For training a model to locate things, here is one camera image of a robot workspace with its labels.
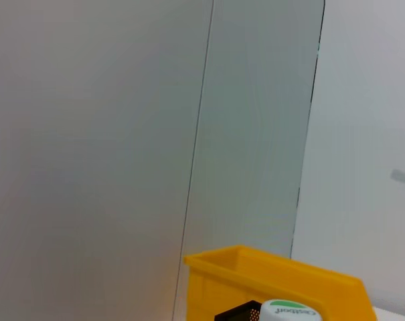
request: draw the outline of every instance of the yellow plastic storage bin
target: yellow plastic storage bin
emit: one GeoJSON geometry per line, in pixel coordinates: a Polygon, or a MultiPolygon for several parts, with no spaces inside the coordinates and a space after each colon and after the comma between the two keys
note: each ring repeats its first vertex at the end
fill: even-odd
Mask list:
{"type": "Polygon", "coordinates": [[[323,321],[376,321],[363,282],[242,245],[187,256],[190,267],[187,321],[214,321],[217,314],[251,300],[300,302],[323,321]]]}

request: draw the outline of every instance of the small gray object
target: small gray object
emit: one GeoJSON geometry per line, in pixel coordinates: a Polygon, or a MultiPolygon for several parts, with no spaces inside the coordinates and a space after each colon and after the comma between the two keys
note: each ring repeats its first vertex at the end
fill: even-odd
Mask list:
{"type": "Polygon", "coordinates": [[[393,169],[391,179],[405,184],[405,172],[402,172],[400,169],[393,169]]]}

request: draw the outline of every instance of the white wall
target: white wall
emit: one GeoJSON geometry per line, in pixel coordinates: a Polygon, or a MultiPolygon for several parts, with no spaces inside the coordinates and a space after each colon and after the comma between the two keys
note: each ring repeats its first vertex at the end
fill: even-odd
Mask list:
{"type": "Polygon", "coordinates": [[[405,314],[405,0],[326,3],[293,258],[405,314]]]}
{"type": "Polygon", "coordinates": [[[0,0],[0,321],[171,319],[211,4],[0,0]]]}
{"type": "Polygon", "coordinates": [[[240,243],[290,255],[322,13],[322,0],[215,1],[185,255],[240,243]]]}

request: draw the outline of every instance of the bottle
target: bottle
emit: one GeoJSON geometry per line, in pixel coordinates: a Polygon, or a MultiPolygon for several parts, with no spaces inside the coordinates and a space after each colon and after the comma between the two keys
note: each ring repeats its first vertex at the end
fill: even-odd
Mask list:
{"type": "Polygon", "coordinates": [[[269,300],[262,304],[259,321],[323,321],[314,309],[288,300],[269,300]]]}

